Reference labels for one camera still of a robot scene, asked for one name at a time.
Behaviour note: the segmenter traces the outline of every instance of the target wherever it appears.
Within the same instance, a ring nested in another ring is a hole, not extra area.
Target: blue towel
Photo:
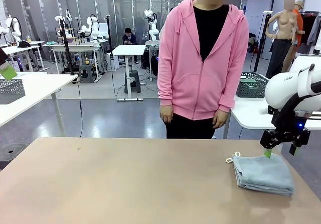
[[[233,156],[233,163],[238,186],[279,195],[293,195],[293,178],[280,156]]]

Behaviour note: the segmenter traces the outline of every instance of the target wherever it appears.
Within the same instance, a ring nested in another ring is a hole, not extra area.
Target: stool
[[[8,144],[0,147],[0,170],[3,170],[26,147],[24,144]]]
[[[134,91],[136,90],[137,93],[140,93],[140,81],[139,81],[139,75],[138,75],[138,71],[134,70],[132,72],[129,73],[129,77],[134,77],[136,84],[134,82],[130,83],[130,87],[131,89],[134,88]],[[125,93],[128,93],[128,89],[127,89],[127,73],[125,72]]]
[[[89,65],[83,64],[79,66],[79,77],[80,77],[80,83],[83,83],[83,82],[93,83],[97,79],[94,68],[91,64]]]

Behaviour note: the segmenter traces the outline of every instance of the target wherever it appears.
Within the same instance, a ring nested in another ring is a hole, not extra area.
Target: gray basket
[[[9,104],[25,96],[24,85],[21,79],[0,79],[0,104]]]
[[[255,82],[240,82],[236,96],[247,98],[265,97],[265,87],[268,80],[255,72],[242,72],[242,76],[246,76],[245,80],[255,80]]]

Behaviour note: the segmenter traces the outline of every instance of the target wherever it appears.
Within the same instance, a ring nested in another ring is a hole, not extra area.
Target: seated person
[[[125,35],[122,37],[122,43],[123,45],[137,45],[137,38],[136,36],[131,32],[131,29],[127,27],[125,29]],[[137,56],[134,56],[135,63],[137,64]]]

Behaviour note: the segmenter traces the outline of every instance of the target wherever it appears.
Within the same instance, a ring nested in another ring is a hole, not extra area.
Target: pink hoodie
[[[243,12],[230,5],[222,32],[204,62],[193,0],[175,7],[164,28],[158,62],[161,105],[172,104],[174,113],[191,120],[210,119],[217,109],[233,108],[249,40]]]

